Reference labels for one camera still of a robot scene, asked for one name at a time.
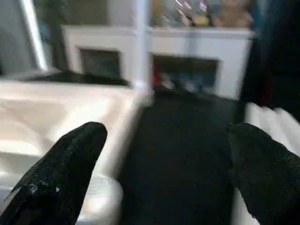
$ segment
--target black floor mat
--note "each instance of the black floor mat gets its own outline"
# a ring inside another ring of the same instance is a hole
[[[233,187],[226,127],[243,106],[221,98],[157,97],[119,177],[123,225],[229,225]]]

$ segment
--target white bathtub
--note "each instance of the white bathtub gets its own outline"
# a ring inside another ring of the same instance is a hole
[[[81,224],[89,224],[93,215],[103,224],[111,224],[108,221],[115,218],[112,203],[121,200],[121,188],[113,178],[122,165],[142,103],[143,96],[127,87],[0,83],[0,201],[62,135],[86,122],[97,121],[106,126],[108,136],[93,171],[95,182],[90,183],[93,187],[89,188],[80,219]],[[105,209],[96,207],[95,198],[88,198],[89,193],[97,195],[91,190],[100,183],[103,188],[106,185],[106,193],[113,198],[109,201],[112,203],[101,200],[100,205],[110,205]],[[92,212],[91,204],[98,214]],[[105,218],[99,218],[99,214],[105,214]]]

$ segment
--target stuffed animal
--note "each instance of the stuffed animal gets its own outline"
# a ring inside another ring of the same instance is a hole
[[[253,19],[247,11],[252,0],[220,0],[222,9],[213,17],[216,27],[248,28]]]

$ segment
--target wall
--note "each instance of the wall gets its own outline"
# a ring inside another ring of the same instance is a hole
[[[18,0],[1,1],[0,61],[4,74],[36,67]]]
[[[109,26],[133,26],[135,0],[107,0]]]

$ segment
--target shelf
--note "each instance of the shelf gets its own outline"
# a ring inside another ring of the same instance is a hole
[[[101,26],[63,26],[69,67],[83,72],[80,49],[113,51],[120,53],[121,77],[139,90],[152,89],[152,73],[137,72],[142,60],[137,56],[138,34],[130,28]],[[213,93],[231,99],[239,99],[241,83],[248,60],[249,49],[255,33],[247,29],[219,28],[149,28],[148,49],[156,57],[172,57],[178,60],[217,61]]]

